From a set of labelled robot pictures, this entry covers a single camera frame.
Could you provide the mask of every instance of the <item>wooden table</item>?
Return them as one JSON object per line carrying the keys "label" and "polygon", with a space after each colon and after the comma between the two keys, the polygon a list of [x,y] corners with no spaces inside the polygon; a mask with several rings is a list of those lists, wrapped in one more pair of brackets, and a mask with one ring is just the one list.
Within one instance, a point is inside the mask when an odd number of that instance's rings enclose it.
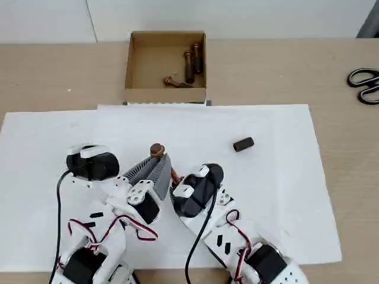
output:
{"label": "wooden table", "polygon": [[[125,99],[127,43],[0,46],[0,119],[7,111],[93,109]],[[379,40],[209,40],[214,105],[309,104],[336,215],[343,262],[303,267],[311,283],[379,279],[379,106],[345,83],[379,69]],[[138,271],[141,283],[185,283],[182,270]],[[195,269],[221,284],[222,270]],[[47,273],[1,273],[0,283],[47,283]]]}

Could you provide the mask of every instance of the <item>screw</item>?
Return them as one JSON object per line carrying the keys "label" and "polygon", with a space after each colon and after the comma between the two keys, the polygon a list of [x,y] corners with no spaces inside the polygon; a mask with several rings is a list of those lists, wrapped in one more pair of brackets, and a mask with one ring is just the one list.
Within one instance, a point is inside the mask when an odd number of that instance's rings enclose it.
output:
{"label": "screw", "polygon": [[185,58],[185,81],[189,84],[192,84],[195,82],[195,74],[191,60],[192,52],[190,50],[186,50],[183,56]]}
{"label": "screw", "polygon": [[195,74],[201,74],[203,72],[203,64],[200,57],[200,45],[195,43],[192,47],[194,50],[194,70]]}
{"label": "screw", "polygon": [[150,147],[150,156],[155,158],[161,158],[165,153],[165,146],[155,143]]}
{"label": "screw", "polygon": [[187,83],[184,83],[184,82],[179,83],[177,81],[172,80],[171,76],[165,77],[163,80],[163,83],[166,86],[174,86],[176,88],[193,88],[191,85]]}

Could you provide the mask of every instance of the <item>cardboard box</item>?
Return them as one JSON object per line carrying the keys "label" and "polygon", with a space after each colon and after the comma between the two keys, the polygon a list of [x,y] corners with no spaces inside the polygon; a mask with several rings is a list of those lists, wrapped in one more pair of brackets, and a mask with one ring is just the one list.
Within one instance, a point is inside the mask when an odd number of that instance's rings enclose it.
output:
{"label": "cardboard box", "polygon": [[[193,88],[165,86],[163,79],[184,82],[184,51],[200,43],[203,73]],[[130,37],[125,81],[128,102],[196,102],[206,98],[205,34],[196,31],[134,31]]]}

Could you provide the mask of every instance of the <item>black scissor handle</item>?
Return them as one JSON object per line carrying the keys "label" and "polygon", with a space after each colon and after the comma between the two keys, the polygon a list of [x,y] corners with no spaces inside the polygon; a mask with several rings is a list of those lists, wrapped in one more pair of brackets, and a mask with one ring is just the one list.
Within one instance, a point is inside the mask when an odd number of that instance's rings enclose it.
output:
{"label": "black scissor handle", "polygon": [[365,95],[379,91],[379,85],[374,85],[371,88],[360,91],[358,94],[358,100],[365,105],[379,105],[379,99],[366,99]]}
{"label": "black scissor handle", "polygon": [[[362,81],[354,81],[354,76],[357,75],[357,74],[371,74],[372,77],[371,78],[368,78],[368,79],[364,79]],[[354,70],[353,72],[351,72],[348,76],[348,80],[347,80],[347,83],[350,87],[353,87],[353,88],[357,88],[357,87],[361,87],[361,86],[372,86],[374,85],[376,82],[379,82],[379,71],[378,70],[375,70],[375,69],[372,69],[372,68],[360,68],[360,69],[357,69],[357,70]]]}

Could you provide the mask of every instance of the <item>small cylinder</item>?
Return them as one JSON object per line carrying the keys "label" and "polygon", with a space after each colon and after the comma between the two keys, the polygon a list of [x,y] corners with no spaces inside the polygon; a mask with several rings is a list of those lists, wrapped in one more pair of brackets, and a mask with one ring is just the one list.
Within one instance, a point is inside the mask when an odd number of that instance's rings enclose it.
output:
{"label": "small cylinder", "polygon": [[240,152],[244,149],[250,148],[254,145],[253,138],[247,137],[233,144],[233,148],[236,152]]}
{"label": "small cylinder", "polygon": [[191,57],[192,57],[192,53],[187,50],[184,53],[184,58],[185,58],[184,75],[185,75],[185,81],[189,84],[192,84],[195,82],[195,73],[194,73],[194,67],[192,65]]}
{"label": "small cylinder", "polygon": [[203,72],[203,62],[200,55],[200,45],[195,43],[193,46],[194,49],[194,71],[195,74],[201,74]]}

